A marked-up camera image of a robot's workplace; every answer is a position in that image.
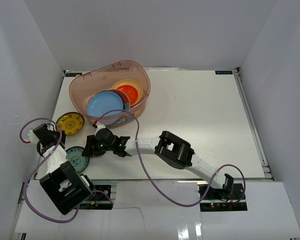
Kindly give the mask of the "light blue plastic plate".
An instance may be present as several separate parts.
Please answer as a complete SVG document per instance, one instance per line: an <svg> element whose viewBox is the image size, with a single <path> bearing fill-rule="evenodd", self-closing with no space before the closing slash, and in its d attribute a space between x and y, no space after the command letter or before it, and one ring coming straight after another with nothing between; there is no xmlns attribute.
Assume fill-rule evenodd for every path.
<svg viewBox="0 0 300 240"><path fill-rule="evenodd" d="M100 117L104 113L111 111L106 114L112 116L120 113L120 110L124 109L124 103L122 98L113 91L102 91L93 96L87 105L87 114L92 117Z"/></svg>

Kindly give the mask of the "yellow and black patterned plate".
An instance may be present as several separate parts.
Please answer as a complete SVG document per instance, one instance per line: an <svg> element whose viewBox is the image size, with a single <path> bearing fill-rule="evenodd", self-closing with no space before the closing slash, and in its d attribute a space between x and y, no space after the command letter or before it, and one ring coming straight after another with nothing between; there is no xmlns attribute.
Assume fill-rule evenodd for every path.
<svg viewBox="0 0 300 240"><path fill-rule="evenodd" d="M72 136L83 129L85 118L78 112L67 112L60 116L56 123L66 136Z"/></svg>

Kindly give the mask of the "dark teal ceramic plate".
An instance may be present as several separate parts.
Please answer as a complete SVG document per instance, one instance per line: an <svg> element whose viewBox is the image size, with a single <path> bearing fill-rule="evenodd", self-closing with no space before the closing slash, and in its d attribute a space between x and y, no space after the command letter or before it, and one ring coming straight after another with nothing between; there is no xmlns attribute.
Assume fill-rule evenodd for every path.
<svg viewBox="0 0 300 240"><path fill-rule="evenodd" d="M122 96L122 102L123 102L123 109L128 110L130 108L130 101L129 98L126 96Z"/></svg>

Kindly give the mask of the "beige plastic plate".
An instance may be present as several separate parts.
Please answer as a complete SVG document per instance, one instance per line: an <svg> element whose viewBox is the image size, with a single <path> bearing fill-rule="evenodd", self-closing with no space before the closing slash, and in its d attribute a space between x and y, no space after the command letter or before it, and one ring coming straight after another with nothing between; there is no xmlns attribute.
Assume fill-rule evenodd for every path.
<svg viewBox="0 0 300 240"><path fill-rule="evenodd" d="M116 82L111 87L111 89L112 90L117 89L119 86L122 86L122 85L131 85L137 89L138 99L137 99L136 103L134 104L134 105L136 105L143 97L143 87L141 86L141 84L138 81L133 80L133 79L123 79L123 80L119 80L118 82Z"/></svg>

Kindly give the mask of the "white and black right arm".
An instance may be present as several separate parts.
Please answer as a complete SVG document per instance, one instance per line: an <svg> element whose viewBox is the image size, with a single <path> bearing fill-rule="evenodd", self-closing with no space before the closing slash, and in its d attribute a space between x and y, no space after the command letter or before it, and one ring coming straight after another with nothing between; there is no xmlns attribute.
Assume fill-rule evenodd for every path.
<svg viewBox="0 0 300 240"><path fill-rule="evenodd" d="M174 169L190 171L202 180L211 182L210 187L223 200L234 193L232 176L219 172L195 154L189 142L166 130L158 137L137 140L129 136L117 136L108 128L101 128L94 135L87 136L82 156L99 157L106 152L122 158L138 154L156 155Z"/></svg>

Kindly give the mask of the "blue and white porcelain plate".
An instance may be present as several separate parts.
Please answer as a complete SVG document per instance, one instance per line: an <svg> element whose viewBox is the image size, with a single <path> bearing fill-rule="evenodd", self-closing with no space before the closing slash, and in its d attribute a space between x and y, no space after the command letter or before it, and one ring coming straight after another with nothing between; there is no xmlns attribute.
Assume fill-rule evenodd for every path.
<svg viewBox="0 0 300 240"><path fill-rule="evenodd" d="M83 156L84 148L81 146L73 146L66 150L66 159L81 174L89 165L90 158Z"/></svg>

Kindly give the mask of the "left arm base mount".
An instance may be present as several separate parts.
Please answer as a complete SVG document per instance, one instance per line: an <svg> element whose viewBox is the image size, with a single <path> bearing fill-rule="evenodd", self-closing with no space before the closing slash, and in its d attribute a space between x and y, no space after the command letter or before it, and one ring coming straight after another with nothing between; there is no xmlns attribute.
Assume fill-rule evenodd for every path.
<svg viewBox="0 0 300 240"><path fill-rule="evenodd" d="M97 190L92 197L84 201L80 206L80 210L111 210L115 201L117 186L109 184L97 184L94 186Z"/></svg>

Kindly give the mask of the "orange plastic plate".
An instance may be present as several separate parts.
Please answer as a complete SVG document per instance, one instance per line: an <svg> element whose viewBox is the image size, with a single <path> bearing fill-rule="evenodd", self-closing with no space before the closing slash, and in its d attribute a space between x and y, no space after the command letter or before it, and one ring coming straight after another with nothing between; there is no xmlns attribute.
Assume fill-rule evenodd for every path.
<svg viewBox="0 0 300 240"><path fill-rule="evenodd" d="M132 85L125 84L117 87L117 89L121 90L127 95L131 106L137 103L139 94L135 87L133 87Z"/></svg>

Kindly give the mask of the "red plate with teal waves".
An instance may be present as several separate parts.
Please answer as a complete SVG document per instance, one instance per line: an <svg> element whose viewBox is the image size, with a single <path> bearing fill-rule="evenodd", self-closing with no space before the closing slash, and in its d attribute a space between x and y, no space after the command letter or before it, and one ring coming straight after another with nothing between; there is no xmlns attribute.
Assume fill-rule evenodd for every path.
<svg viewBox="0 0 300 240"><path fill-rule="evenodd" d="M119 90L119 89L112 89L112 91L121 97L122 104L123 104L123 109L124 110L130 109L130 99L127 96L127 94L124 93L122 90Z"/></svg>

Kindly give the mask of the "pink translucent plastic bin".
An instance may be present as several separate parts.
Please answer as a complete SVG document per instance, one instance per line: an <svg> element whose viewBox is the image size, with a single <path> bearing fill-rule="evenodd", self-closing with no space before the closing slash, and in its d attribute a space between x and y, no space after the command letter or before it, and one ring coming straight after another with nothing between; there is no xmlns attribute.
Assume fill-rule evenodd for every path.
<svg viewBox="0 0 300 240"><path fill-rule="evenodd" d="M96 94L111 91L111 87L118 81L131 79L139 82L143 88L141 100L130 109L119 110L120 113L105 116L112 112L105 112L100 117L87 114L89 101ZM97 70L84 73L76 77L69 85L69 96L75 109L85 116L91 123L100 122L109 128L123 126L140 116L146 108L147 98L151 92L151 82L144 68L132 60L123 60Z"/></svg>

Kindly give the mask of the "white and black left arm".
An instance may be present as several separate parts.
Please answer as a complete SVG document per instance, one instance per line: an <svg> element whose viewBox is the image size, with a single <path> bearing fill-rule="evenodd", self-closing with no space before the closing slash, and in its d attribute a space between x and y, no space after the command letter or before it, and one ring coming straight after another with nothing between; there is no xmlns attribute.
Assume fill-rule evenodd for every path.
<svg viewBox="0 0 300 240"><path fill-rule="evenodd" d="M65 133L49 129L46 123L36 127L33 133L38 139L37 146L41 147L37 150L47 158L47 172L39 183L61 214L66 215L93 198L96 187L67 160Z"/></svg>

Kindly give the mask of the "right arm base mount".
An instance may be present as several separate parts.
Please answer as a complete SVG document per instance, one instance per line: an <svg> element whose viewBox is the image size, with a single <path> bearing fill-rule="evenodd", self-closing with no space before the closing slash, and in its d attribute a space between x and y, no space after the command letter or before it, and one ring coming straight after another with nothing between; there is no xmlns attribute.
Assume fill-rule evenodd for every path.
<svg viewBox="0 0 300 240"><path fill-rule="evenodd" d="M208 212L245 212L248 210L244 188L241 183L235 183L232 193L222 193L220 189L212 187L200 202L200 211Z"/></svg>

